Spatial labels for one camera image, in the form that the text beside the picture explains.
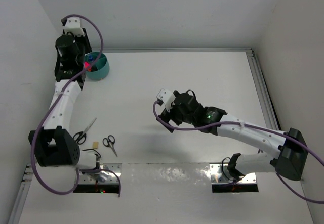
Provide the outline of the black pink highlighter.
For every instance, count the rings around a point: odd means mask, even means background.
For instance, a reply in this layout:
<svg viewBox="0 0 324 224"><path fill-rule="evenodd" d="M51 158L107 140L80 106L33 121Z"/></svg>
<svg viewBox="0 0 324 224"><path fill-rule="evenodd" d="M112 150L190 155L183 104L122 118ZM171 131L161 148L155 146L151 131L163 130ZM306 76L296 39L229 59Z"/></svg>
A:
<svg viewBox="0 0 324 224"><path fill-rule="evenodd" d="M88 72L91 72L91 71L92 71L91 64L89 64L88 62L85 62L85 63L84 63L84 68L85 68Z"/></svg>

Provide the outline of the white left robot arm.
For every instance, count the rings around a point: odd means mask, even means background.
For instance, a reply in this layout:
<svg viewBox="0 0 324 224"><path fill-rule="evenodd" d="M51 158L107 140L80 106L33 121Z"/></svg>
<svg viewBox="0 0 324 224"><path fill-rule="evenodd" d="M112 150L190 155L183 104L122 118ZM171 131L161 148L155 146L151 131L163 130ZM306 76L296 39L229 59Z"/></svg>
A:
<svg viewBox="0 0 324 224"><path fill-rule="evenodd" d="M69 126L74 104L81 93L86 74L84 59L92 51L84 28L65 29L56 40L55 91L53 110L40 128L35 143L35 157L41 167L73 166L95 169L98 156L83 152Z"/></svg>

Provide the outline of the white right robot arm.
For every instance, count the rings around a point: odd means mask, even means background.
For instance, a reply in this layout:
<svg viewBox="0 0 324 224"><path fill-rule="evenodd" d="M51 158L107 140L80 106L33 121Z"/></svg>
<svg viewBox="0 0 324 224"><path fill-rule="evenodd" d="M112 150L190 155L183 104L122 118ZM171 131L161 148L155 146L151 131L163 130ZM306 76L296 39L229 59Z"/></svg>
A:
<svg viewBox="0 0 324 224"><path fill-rule="evenodd" d="M246 123L223 109L203 106L191 90L179 93L161 89L156 98L155 103L164 107L156 118L168 131L181 130L180 125L187 123L190 131L234 139L259 150L257 154L236 153L229 158L221 168L229 181L238 182L252 172L275 172L292 181L301 179L308 153L299 130L271 131Z"/></svg>

